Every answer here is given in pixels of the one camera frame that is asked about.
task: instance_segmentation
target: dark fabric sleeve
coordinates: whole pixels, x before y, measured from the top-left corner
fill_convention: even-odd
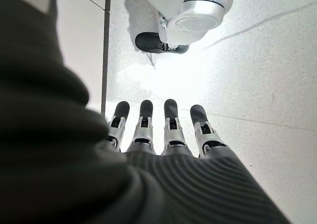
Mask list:
[[[107,123],[88,99],[63,65],[55,0],[48,14],[0,0],[0,223],[75,223],[80,208],[82,221],[129,185],[125,156],[96,152]]]

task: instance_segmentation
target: ribbed fabric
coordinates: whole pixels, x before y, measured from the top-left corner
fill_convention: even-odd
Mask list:
[[[160,183],[177,223],[289,223],[238,159],[144,152],[127,156],[129,164]]]

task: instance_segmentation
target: speckled floor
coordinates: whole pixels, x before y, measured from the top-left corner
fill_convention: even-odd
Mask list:
[[[146,0],[111,0],[106,117],[122,100],[131,106],[121,149],[132,139],[140,103],[149,99],[160,154],[163,104],[173,98],[186,141],[197,156],[189,109],[200,104],[222,140],[290,220],[315,224],[316,12],[317,0],[235,0],[224,22],[186,54],[150,55],[136,50],[134,38],[157,31],[154,9]],[[91,24],[87,27],[87,33],[93,30]],[[96,32],[92,35],[100,40]],[[91,51],[102,58],[100,49]],[[81,77],[93,94],[91,107],[99,110],[102,65],[99,60],[89,65],[91,70],[83,65]]]

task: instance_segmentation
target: floor tile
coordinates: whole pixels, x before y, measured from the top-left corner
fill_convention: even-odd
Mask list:
[[[57,7],[57,31],[64,63],[87,86],[88,107],[100,112],[104,11],[89,0],[57,0]]]

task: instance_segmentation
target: black fingertip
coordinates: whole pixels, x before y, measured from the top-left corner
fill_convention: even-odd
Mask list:
[[[176,117],[178,117],[177,103],[174,99],[168,99],[165,101],[164,114],[165,119],[168,117],[170,119],[175,119]]]
[[[129,111],[130,111],[129,103],[126,101],[122,101],[122,102],[118,103],[117,107],[115,108],[114,116],[124,117],[125,120],[127,120],[128,115],[129,115]]]
[[[140,106],[140,116],[143,118],[152,118],[153,115],[153,104],[150,100],[144,100]]]
[[[205,109],[200,105],[193,105],[190,108],[190,117],[192,118],[193,125],[196,122],[208,121]]]

